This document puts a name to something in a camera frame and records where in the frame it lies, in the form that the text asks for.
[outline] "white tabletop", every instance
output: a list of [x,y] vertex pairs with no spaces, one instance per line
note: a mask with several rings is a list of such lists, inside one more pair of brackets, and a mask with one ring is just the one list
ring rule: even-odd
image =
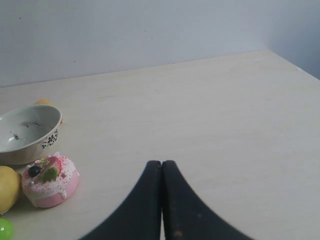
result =
[[50,209],[22,198],[14,240],[75,240],[148,160],[175,160],[216,213],[256,240],[320,239],[320,82],[267,51],[0,88],[0,114],[47,98],[80,173]]

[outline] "lemon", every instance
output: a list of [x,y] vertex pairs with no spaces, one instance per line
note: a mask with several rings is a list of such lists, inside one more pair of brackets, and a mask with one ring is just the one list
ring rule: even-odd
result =
[[0,215],[7,212],[21,193],[21,175],[11,167],[0,166]]

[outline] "cake frosting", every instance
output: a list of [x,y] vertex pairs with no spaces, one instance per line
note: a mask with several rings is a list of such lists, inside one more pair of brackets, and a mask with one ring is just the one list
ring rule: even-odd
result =
[[35,207],[50,208],[63,203],[74,193],[78,178],[75,164],[57,152],[26,167],[22,190]]

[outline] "ceramic bowl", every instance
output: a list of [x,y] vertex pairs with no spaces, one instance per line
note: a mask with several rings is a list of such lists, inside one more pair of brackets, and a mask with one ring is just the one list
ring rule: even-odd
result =
[[51,105],[22,107],[0,116],[0,165],[31,163],[53,154],[62,114]]

